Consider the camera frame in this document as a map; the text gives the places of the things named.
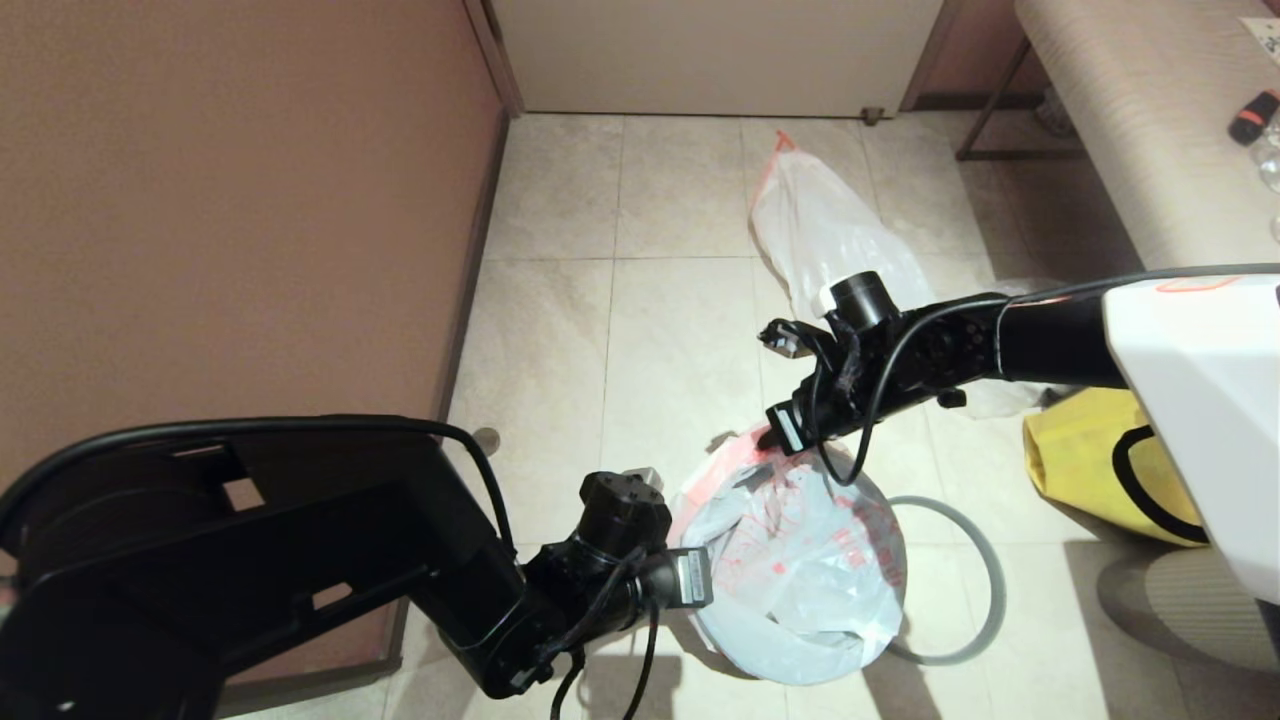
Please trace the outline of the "dark metal table leg frame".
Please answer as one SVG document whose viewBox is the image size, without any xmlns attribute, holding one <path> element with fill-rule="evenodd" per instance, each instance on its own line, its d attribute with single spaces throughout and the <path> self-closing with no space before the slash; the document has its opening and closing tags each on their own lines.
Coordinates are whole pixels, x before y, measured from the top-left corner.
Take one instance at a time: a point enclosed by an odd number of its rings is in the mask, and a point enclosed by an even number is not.
<svg viewBox="0 0 1280 720">
<path fill-rule="evenodd" d="M 1030 40 L 1023 35 L 1011 59 L 1007 61 L 995 91 L 987 97 L 977 119 L 966 132 L 960 147 L 954 158 L 957 163 L 965 161 L 1066 161 L 1087 156 L 1087 151 L 1080 146 L 1069 149 L 979 149 L 977 143 L 983 135 L 991 117 L 1001 104 L 1009 91 L 1021 65 L 1025 63 L 1032 50 Z"/>
</svg>

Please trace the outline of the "yellow fabric bag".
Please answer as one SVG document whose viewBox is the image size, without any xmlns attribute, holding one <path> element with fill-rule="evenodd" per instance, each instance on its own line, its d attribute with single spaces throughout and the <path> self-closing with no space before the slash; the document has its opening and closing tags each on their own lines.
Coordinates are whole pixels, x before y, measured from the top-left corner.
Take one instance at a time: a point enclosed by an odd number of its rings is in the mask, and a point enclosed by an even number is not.
<svg viewBox="0 0 1280 720">
<path fill-rule="evenodd" d="M 1084 389 L 1023 421 L 1038 493 L 1112 527 L 1183 547 L 1210 542 L 1172 457 L 1128 389 Z"/>
</svg>

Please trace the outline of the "white plastic bag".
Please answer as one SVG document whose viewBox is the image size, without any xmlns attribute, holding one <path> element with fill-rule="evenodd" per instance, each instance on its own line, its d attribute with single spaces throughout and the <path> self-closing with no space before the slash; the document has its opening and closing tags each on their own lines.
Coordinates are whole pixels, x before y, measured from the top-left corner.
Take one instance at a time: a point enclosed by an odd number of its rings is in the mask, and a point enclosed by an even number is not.
<svg viewBox="0 0 1280 720">
<path fill-rule="evenodd" d="M 840 176 L 778 131 L 751 201 L 750 223 L 785 283 L 795 319 L 810 324 L 833 309 L 831 288 L 876 272 L 901 309 L 936 302 L 922 264 Z"/>
</svg>

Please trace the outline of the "clear plastic bottle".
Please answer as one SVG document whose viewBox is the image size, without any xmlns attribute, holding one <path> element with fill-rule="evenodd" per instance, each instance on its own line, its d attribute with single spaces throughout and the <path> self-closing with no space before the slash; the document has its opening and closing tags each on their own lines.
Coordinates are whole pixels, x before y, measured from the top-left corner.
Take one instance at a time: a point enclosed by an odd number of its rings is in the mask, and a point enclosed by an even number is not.
<svg viewBox="0 0 1280 720">
<path fill-rule="evenodd" d="M 1280 195 L 1280 109 L 1251 145 L 1249 158 L 1262 183 Z"/>
</svg>

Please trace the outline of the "new white red-printed bag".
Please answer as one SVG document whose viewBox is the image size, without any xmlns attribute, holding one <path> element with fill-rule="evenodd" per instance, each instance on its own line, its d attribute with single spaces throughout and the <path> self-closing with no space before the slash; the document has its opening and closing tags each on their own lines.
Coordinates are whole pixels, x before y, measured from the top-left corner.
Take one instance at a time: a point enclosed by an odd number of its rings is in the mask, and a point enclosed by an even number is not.
<svg viewBox="0 0 1280 720">
<path fill-rule="evenodd" d="M 899 635 L 905 539 L 837 442 L 794 456 L 762 448 L 767 424 L 723 439 L 673 493 L 669 544 L 703 547 L 713 600 L 691 623 L 741 673 L 817 685 L 859 673 Z"/>
</svg>

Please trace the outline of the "clear crumpled plastic bag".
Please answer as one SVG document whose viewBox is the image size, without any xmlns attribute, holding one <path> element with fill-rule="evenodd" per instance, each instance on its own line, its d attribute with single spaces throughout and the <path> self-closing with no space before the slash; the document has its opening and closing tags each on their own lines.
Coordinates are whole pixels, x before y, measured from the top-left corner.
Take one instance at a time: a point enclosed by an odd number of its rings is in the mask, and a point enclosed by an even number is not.
<svg viewBox="0 0 1280 720">
<path fill-rule="evenodd" d="M 997 281 L 988 292 L 1019 296 L 1060 287 L 1048 278 Z M 1020 416 L 1043 409 L 1070 393 L 1071 386 L 1039 382 L 977 380 L 963 387 L 966 404 L 956 411 L 973 420 Z"/>
</svg>

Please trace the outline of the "white door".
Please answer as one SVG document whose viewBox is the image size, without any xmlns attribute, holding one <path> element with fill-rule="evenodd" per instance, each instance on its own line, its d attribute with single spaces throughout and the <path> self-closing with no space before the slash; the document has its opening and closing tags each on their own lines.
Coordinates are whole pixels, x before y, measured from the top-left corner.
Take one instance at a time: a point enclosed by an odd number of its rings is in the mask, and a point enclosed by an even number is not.
<svg viewBox="0 0 1280 720">
<path fill-rule="evenodd" d="M 891 117 L 945 0 L 483 0 L 530 111 Z"/>
</svg>

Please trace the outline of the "black orange marker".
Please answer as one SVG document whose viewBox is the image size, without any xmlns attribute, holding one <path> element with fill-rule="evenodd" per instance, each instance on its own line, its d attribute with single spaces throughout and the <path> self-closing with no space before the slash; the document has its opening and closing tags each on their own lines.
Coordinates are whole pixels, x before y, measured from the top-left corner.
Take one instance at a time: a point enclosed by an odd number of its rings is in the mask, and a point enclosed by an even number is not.
<svg viewBox="0 0 1280 720">
<path fill-rule="evenodd" d="M 1228 136 L 1242 147 L 1256 143 L 1280 111 L 1280 92 L 1265 90 L 1244 105 L 1230 120 Z"/>
</svg>

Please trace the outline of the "beige ribbed round ottoman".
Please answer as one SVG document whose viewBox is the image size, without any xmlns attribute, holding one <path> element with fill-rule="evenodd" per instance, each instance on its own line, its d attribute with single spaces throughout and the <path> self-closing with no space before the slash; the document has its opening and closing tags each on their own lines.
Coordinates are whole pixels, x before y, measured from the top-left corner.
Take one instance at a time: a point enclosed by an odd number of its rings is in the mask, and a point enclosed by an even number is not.
<svg viewBox="0 0 1280 720">
<path fill-rule="evenodd" d="M 1276 667 L 1258 605 L 1213 550 L 1120 559 L 1100 573 L 1097 597 L 1119 629 L 1172 657 Z"/>
</svg>

